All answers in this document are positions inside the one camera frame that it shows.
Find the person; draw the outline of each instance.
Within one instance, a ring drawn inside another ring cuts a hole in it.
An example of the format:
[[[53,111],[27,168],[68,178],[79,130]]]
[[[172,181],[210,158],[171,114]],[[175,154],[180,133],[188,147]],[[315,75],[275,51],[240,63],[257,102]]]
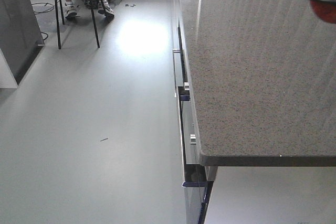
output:
[[[74,18],[77,15],[77,10],[75,8],[75,5],[72,0],[65,0],[65,18],[70,19]],[[103,0],[103,3],[99,0],[98,2],[98,13],[99,14],[105,14],[107,17],[114,17],[114,11],[109,5],[109,2],[107,0]]]

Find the cabinet door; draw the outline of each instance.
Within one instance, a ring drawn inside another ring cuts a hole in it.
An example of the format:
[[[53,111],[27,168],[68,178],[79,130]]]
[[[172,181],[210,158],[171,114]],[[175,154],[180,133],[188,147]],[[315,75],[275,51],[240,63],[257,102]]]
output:
[[[336,167],[219,167],[206,224],[336,220]]]
[[[0,48],[19,83],[43,39],[30,0],[0,0]]]

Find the white sneaker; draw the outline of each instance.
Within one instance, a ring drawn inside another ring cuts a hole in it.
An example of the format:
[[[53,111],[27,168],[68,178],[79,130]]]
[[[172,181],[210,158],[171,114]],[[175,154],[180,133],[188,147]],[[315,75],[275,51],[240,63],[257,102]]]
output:
[[[77,10],[74,5],[65,4],[65,18],[74,18],[77,15]]]
[[[101,4],[101,2],[98,3],[98,13],[99,14],[105,14],[107,17],[114,17],[114,11],[112,8],[109,6],[109,3],[104,3],[105,11],[104,8]]]

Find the red object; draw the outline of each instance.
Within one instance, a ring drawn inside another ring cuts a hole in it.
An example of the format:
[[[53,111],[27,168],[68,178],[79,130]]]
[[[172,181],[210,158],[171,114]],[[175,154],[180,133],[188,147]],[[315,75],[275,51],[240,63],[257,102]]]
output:
[[[336,5],[315,0],[311,0],[310,5],[321,20],[336,24]]]

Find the countertop edge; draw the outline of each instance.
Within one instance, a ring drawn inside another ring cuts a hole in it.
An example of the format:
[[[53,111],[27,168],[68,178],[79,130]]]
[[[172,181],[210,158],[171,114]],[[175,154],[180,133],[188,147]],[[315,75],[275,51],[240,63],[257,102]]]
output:
[[[200,153],[203,166],[266,166],[266,167],[335,167],[334,156],[206,156]]]

